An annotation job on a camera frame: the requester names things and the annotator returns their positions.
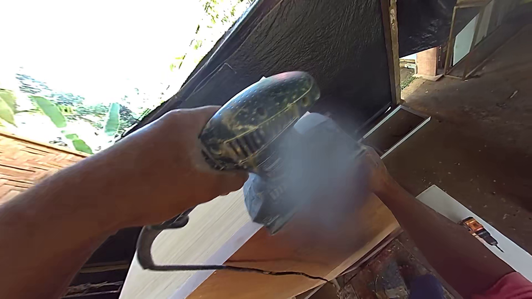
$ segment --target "black cord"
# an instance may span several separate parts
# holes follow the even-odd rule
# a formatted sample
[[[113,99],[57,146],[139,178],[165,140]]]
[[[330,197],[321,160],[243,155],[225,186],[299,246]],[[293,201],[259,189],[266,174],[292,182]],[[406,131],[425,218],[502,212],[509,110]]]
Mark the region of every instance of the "black cord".
[[[137,240],[137,260],[143,269],[150,269],[153,271],[199,271],[199,270],[231,270],[239,272],[253,272],[266,275],[300,275],[310,279],[318,279],[328,283],[329,281],[323,277],[308,275],[307,273],[297,271],[268,271],[257,268],[236,267],[229,265],[156,265],[153,262],[151,247],[153,241],[157,235],[165,229],[181,228],[188,223],[188,214],[194,207],[191,207],[187,211],[180,215],[169,219],[160,225],[145,226],[140,231],[139,238]]]
[[[296,272],[296,271],[276,272],[276,271],[268,271],[268,270],[262,270],[262,269],[257,269],[257,268],[235,267],[235,266],[229,266],[229,265],[153,265],[149,269],[154,270],[154,271],[232,270],[232,271],[239,271],[239,272],[253,272],[253,273],[276,275],[276,276],[300,275],[300,276],[304,276],[310,279],[323,280],[326,283],[329,282],[323,277],[308,275],[307,273],[304,273],[304,272]]]

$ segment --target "brick pillar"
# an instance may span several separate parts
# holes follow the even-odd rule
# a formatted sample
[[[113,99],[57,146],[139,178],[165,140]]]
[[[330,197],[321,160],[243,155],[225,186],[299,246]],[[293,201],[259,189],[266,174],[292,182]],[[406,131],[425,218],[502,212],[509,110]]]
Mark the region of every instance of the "brick pillar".
[[[415,61],[415,63],[418,66],[418,74],[435,76],[437,59],[438,59],[438,48],[437,47],[419,52],[417,54],[416,61]]]

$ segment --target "orbital sander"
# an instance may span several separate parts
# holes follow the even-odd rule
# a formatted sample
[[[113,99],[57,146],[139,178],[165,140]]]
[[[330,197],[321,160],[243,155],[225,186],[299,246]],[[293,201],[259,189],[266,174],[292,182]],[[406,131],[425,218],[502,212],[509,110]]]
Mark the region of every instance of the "orbital sander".
[[[285,72],[263,78],[229,100],[199,135],[202,154],[212,168],[250,173],[243,188],[247,210],[252,220],[264,225],[272,235],[309,198],[345,176],[352,165],[350,161],[364,151],[332,119],[309,113],[319,97],[316,81],[306,72]],[[151,246],[157,235],[165,229],[185,226],[192,209],[160,225],[142,229],[137,258],[144,269],[226,269],[325,280],[302,272],[272,272],[229,265],[154,264]]]

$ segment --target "dirt floor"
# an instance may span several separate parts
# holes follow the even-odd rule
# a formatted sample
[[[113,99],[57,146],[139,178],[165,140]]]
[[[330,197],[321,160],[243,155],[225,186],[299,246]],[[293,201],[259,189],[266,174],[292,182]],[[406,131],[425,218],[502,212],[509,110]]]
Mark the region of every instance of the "dirt floor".
[[[432,120],[387,159],[417,195],[437,184],[532,252],[532,26],[466,81],[416,79],[406,104]]]

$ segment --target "woven bamboo wall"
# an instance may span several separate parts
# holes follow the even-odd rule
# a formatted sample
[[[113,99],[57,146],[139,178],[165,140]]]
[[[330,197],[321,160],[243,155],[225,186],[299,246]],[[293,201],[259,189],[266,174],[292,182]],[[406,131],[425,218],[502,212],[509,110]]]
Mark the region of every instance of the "woven bamboo wall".
[[[0,131],[0,204],[87,156]]]

